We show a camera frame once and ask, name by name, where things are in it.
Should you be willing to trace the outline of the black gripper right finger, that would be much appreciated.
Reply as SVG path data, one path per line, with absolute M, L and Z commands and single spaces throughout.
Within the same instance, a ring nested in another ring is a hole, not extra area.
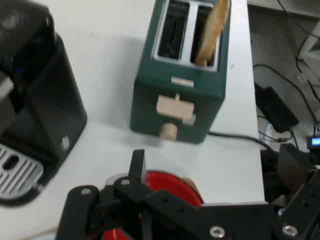
M 292 144 L 282 144 L 277 176 L 288 189 L 283 204 L 273 202 L 275 234 L 280 240 L 320 238 L 320 171 Z

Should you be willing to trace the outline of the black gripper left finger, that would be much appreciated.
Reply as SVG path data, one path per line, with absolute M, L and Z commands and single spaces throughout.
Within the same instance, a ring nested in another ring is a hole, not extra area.
M 164 188 L 145 183 L 143 149 L 134 150 L 127 175 L 99 190 L 82 185 L 69 191 L 60 218 L 58 240 L 109 240 L 119 230 L 133 240 L 201 240 L 199 208 Z

